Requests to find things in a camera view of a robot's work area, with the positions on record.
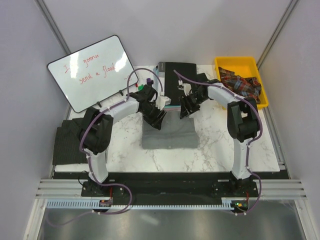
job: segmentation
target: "plaid cloth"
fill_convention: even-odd
[[[228,89],[234,93],[243,97],[252,97],[255,99],[256,103],[259,104],[259,95],[261,93],[261,84],[258,82],[257,78],[254,77],[241,77],[235,75],[234,71],[229,71],[219,67],[219,73],[221,82]]]

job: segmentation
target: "gray cloth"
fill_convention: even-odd
[[[196,149],[198,135],[193,118],[180,119],[180,112],[168,111],[163,118],[161,130],[142,121],[143,149]]]

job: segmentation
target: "whiteboard frame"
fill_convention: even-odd
[[[98,44],[98,43],[100,43],[100,42],[102,42],[102,41],[105,41],[105,40],[107,40],[107,39],[109,39],[109,38],[112,38],[112,37],[117,37],[117,38],[119,39],[119,42],[120,42],[120,44],[121,44],[121,46],[122,46],[122,48],[123,48],[123,50],[124,50],[124,52],[125,52],[125,54],[126,54],[126,56],[127,56],[127,59],[128,59],[128,61],[129,61],[129,64],[130,64],[130,66],[132,67],[132,71],[134,71],[135,68],[134,68],[134,66],[132,65],[132,63],[131,63],[131,61],[130,61],[130,59],[129,59],[129,56],[128,56],[128,54],[127,54],[127,51],[126,51],[124,45],[122,44],[122,42],[121,42],[121,40],[120,40],[120,37],[119,37],[118,35],[116,35],[116,34],[111,35],[111,36],[109,36],[109,37],[107,37],[107,38],[104,38],[104,39],[102,39],[102,40],[100,40],[100,41],[97,41],[97,42],[95,42],[95,43],[92,43],[92,44],[90,44],[90,45],[88,45],[88,46],[85,46],[85,47],[83,47],[83,48],[81,48],[81,49],[79,49],[79,50],[77,50],[77,51],[71,52],[70,54],[65,55],[65,56],[63,56],[63,57],[60,57],[59,59],[54,60],[54,61],[52,61],[52,62],[49,62],[49,63],[46,65],[46,69],[49,71],[49,73],[50,73],[51,76],[53,77],[55,83],[58,85],[59,89],[61,90],[61,92],[62,92],[63,95],[65,96],[66,100],[68,101],[69,105],[71,106],[71,108],[73,109],[73,111],[76,112],[76,113],[81,113],[81,112],[87,110],[88,108],[96,105],[97,103],[100,103],[100,102],[102,102],[102,101],[104,101],[104,100],[106,100],[106,99],[108,99],[108,98],[113,97],[113,96],[116,95],[116,94],[119,94],[120,92],[123,92],[125,89],[127,89],[127,87],[125,87],[125,88],[123,88],[123,89],[119,89],[118,92],[115,92],[115,93],[111,94],[110,96],[107,96],[106,98],[101,99],[100,101],[94,103],[93,105],[91,105],[91,106],[89,106],[89,107],[87,107],[87,108],[85,108],[85,109],[83,109],[83,110],[81,110],[81,111],[76,111],[76,110],[73,108],[73,106],[71,105],[71,102],[69,101],[69,99],[66,97],[64,91],[63,91],[63,90],[61,89],[61,87],[59,86],[56,78],[54,77],[54,75],[53,75],[53,74],[51,73],[51,71],[49,70],[49,65],[52,64],[52,63],[55,63],[55,62],[57,62],[57,61],[59,61],[59,60],[61,60],[61,59],[64,59],[64,58],[66,58],[66,57],[68,57],[68,56],[70,56],[70,55],[72,55],[72,54],[74,54],[74,53],[77,53],[77,52],[80,52],[80,51],[82,51],[82,50],[84,50],[84,49],[86,49],[86,48],[89,48],[89,47],[91,47],[92,45]],[[134,72],[134,74],[135,74],[135,76],[136,76],[137,81],[134,82],[134,83],[132,83],[131,85],[129,85],[129,88],[132,87],[133,85],[136,85],[136,84],[139,82],[139,78],[138,78],[137,73]]]

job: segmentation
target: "yellow bin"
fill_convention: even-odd
[[[262,83],[256,60],[252,56],[217,56],[214,59],[215,72],[221,81],[219,67],[230,70],[236,75],[243,78],[256,77],[258,82],[261,84],[261,94],[259,96],[260,104],[257,104],[258,109],[268,107],[269,102],[265,92],[264,85]]]

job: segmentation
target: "white table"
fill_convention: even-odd
[[[154,66],[143,66],[153,69]],[[206,73],[208,79],[216,78],[212,65],[198,65],[198,73]],[[151,73],[137,72],[139,85],[147,78],[155,79]],[[110,106],[124,97],[117,94],[103,102],[102,108]],[[85,112],[73,110],[69,119],[81,118]],[[265,116],[259,110],[263,135],[252,144],[249,165],[255,172],[280,171],[277,157],[270,138]],[[229,172],[234,162],[234,143],[227,130],[227,111],[214,100],[201,104],[200,111],[194,113],[195,131],[199,137],[197,149],[156,149],[145,150],[141,147],[142,115],[140,113],[125,117],[112,129],[108,150],[107,169],[110,172]],[[88,164],[57,165],[56,172],[88,171]]]

